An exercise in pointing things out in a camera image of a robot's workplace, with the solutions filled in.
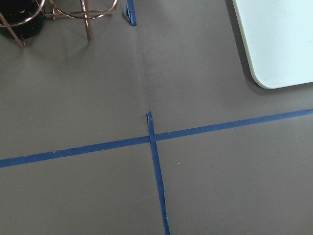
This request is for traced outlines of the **white bear tray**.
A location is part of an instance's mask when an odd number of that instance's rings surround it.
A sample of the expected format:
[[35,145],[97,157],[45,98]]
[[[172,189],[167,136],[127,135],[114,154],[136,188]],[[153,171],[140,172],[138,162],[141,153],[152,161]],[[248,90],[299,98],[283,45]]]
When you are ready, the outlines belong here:
[[313,81],[311,0],[233,1],[253,80],[264,89]]

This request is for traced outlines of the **dark wine bottle lower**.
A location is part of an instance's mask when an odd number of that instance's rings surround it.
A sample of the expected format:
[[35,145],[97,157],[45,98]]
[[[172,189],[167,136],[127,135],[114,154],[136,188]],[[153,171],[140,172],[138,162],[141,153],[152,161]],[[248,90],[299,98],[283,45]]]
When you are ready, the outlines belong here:
[[44,3],[44,0],[2,0],[0,13],[19,39],[27,39],[44,26]]

